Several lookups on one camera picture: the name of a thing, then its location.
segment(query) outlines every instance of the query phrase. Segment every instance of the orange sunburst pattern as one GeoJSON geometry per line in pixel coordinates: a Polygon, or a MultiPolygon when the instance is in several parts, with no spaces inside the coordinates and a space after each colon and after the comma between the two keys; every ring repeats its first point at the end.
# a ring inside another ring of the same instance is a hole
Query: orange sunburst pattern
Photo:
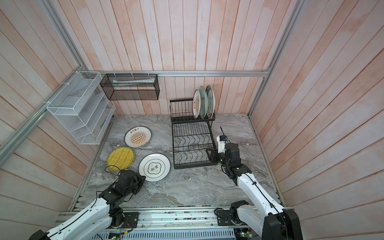
{"type": "Polygon", "coordinates": [[[136,132],[131,136],[131,143],[133,145],[143,144],[147,140],[147,134],[144,132],[136,132]]]}

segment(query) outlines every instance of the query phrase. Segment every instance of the wooden wall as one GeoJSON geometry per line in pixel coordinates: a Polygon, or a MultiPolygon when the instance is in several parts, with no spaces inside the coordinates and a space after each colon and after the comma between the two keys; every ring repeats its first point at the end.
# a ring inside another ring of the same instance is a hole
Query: wooden wall
{"type": "MultiPolygon", "coordinates": [[[[0,144],[76,68],[39,1],[0,1],[0,144]]],[[[2,238],[50,229],[67,211],[94,149],[48,115],[0,169],[2,238]]]]}
{"type": "Polygon", "coordinates": [[[252,120],[308,239],[384,239],[384,1],[308,1],[252,120]]]}
{"type": "MultiPolygon", "coordinates": [[[[52,0],[90,70],[263,70],[297,0],[52,0]]],[[[118,114],[168,114],[169,99],[211,85],[217,113],[247,113],[250,77],[160,78],[158,101],[115,101],[118,114]]]]}

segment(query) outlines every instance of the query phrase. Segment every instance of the white plate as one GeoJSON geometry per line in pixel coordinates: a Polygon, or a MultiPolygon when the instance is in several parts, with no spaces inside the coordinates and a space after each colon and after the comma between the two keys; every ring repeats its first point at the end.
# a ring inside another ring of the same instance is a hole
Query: white plate
{"type": "Polygon", "coordinates": [[[130,129],[124,136],[124,142],[128,147],[138,148],[146,145],[152,137],[147,127],[137,126],[130,129]]]}
{"type": "Polygon", "coordinates": [[[200,112],[199,112],[199,115],[201,118],[204,118],[205,117],[205,114],[207,113],[207,94],[205,93],[205,90],[203,88],[203,86],[200,86],[199,88],[199,92],[200,92],[200,112]]]}
{"type": "Polygon", "coordinates": [[[215,95],[214,95],[214,91],[212,90],[212,87],[209,85],[205,89],[205,92],[207,94],[207,103],[208,103],[207,116],[208,118],[210,118],[212,117],[215,111],[215,95]]]}
{"type": "Polygon", "coordinates": [[[200,112],[200,91],[196,90],[195,95],[193,96],[193,117],[197,118],[200,112]]]}
{"type": "Polygon", "coordinates": [[[169,159],[160,153],[152,153],[139,164],[139,174],[146,176],[148,182],[157,182],[164,179],[170,170],[169,159]]]}

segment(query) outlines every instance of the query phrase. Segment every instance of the robotic arm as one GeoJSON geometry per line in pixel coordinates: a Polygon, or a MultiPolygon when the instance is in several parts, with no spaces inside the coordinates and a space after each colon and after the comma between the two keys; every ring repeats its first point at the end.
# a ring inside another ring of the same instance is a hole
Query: robotic arm
{"type": "Polygon", "coordinates": [[[217,137],[217,161],[222,170],[252,200],[258,211],[248,202],[231,204],[230,212],[235,223],[245,222],[263,240],[302,240],[300,222],[292,209],[284,209],[260,185],[251,170],[241,163],[238,144],[231,143],[224,134],[217,137]]]}
{"type": "Polygon", "coordinates": [[[121,170],[118,179],[86,208],[46,233],[35,232],[29,240],[89,239],[110,225],[121,227],[124,215],[119,205],[127,195],[140,191],[145,178],[132,170],[121,170]]]}

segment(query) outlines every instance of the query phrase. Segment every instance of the dish rack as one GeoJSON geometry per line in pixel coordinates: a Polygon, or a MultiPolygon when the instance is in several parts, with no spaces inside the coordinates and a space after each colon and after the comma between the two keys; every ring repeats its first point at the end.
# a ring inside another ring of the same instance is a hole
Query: dish rack
{"type": "Polygon", "coordinates": [[[78,72],[47,106],[80,144],[99,144],[116,109],[94,93],[100,81],[99,72],[78,72]]]}
{"type": "Polygon", "coordinates": [[[195,119],[192,107],[193,98],[170,100],[175,169],[217,165],[211,128],[215,113],[210,118],[199,116],[195,119]]]}

